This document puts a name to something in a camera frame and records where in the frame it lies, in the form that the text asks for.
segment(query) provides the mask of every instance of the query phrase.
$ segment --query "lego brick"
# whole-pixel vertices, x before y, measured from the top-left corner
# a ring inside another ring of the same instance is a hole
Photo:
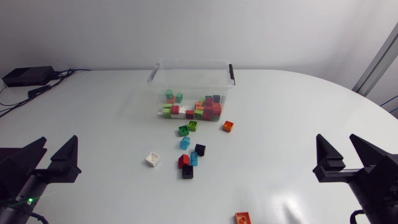
[[[201,119],[202,116],[203,116],[203,111],[195,110],[195,119]]]
[[[159,163],[160,161],[160,156],[154,152],[151,152],[145,160],[147,161],[148,164],[150,164],[152,167],[156,166],[156,164]]]
[[[175,96],[173,96],[171,100],[166,100],[166,103],[175,103]]]
[[[195,105],[195,110],[204,110],[204,109],[205,109],[204,106]]]
[[[197,152],[191,152],[190,162],[191,162],[192,166],[198,165],[198,153]]]
[[[198,121],[189,121],[188,123],[188,129],[190,131],[196,131],[198,127]]]
[[[177,105],[173,105],[172,107],[171,107],[171,114],[176,114],[176,115],[178,115],[178,113],[180,112],[180,106],[177,106]]]
[[[182,167],[182,178],[192,179],[193,178],[193,166],[183,166]]]
[[[176,101],[177,103],[181,103],[181,101],[182,101],[182,93],[177,93],[177,94],[175,95],[175,101]]]
[[[186,137],[186,136],[185,136],[184,138],[182,138],[182,140],[181,140],[181,142],[180,142],[180,147],[181,147],[183,150],[187,150],[189,144],[191,144],[191,140],[190,140],[189,137]]]
[[[187,135],[189,135],[189,130],[188,130],[187,125],[178,127],[178,130],[180,131],[181,136],[187,136]]]
[[[187,119],[194,119],[195,112],[193,110],[186,110],[185,111],[185,118]]]
[[[204,156],[205,155],[205,149],[206,149],[206,146],[201,145],[201,144],[197,144],[195,146],[195,152],[198,153],[198,156]]]
[[[249,212],[237,212],[235,219],[237,224],[251,224]]]
[[[178,168],[182,169],[183,166],[187,165],[189,165],[189,156],[182,154],[182,156],[178,159]]]
[[[221,116],[221,104],[213,103],[213,116]]]
[[[205,111],[203,112],[203,119],[205,121],[211,121],[211,111]]]
[[[214,100],[215,103],[219,103],[220,100],[221,100],[220,95],[213,95],[213,100]]]
[[[212,98],[207,98],[205,100],[205,106],[213,106],[214,100]]]
[[[173,91],[166,90],[166,99],[171,100],[173,98]]]
[[[227,131],[227,132],[231,132],[233,127],[234,127],[234,123],[232,123],[230,121],[225,121],[225,123],[223,125],[223,130]]]

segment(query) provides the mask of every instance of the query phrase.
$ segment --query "black power supply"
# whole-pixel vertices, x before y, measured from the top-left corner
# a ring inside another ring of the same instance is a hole
[[[54,69],[51,66],[16,68],[2,78],[8,87],[46,85]]]

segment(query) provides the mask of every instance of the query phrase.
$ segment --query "translucent blue block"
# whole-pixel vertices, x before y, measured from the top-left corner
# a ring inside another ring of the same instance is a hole
[[[182,138],[181,142],[180,142],[180,147],[184,150],[187,150],[189,144],[191,144],[191,140],[189,137],[184,137]]]
[[[191,152],[190,162],[191,162],[191,166],[198,165],[198,153],[197,152]]]

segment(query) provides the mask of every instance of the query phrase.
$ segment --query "clear plastic bin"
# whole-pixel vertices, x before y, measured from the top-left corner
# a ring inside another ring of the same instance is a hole
[[[218,121],[235,78],[225,60],[162,59],[147,84],[164,118]]]

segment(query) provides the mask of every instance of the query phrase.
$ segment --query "white wall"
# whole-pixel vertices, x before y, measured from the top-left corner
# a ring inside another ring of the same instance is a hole
[[[396,0],[3,0],[0,76],[15,67],[133,69],[211,58],[351,88],[397,11]]]

